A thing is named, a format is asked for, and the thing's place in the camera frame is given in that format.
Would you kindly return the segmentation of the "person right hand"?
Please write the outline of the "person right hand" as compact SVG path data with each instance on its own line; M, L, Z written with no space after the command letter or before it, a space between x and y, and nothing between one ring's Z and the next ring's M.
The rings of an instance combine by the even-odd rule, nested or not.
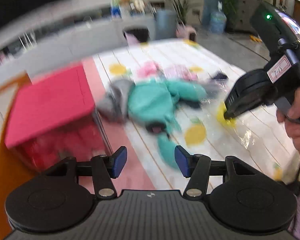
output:
M295 91L294 102L289 109L287 116L290 119L300 118L300 87ZM300 154L300 124L289 121L279 109L276 111L276 118L278 123L285 124L286 133L288 137L292 139L294 148Z

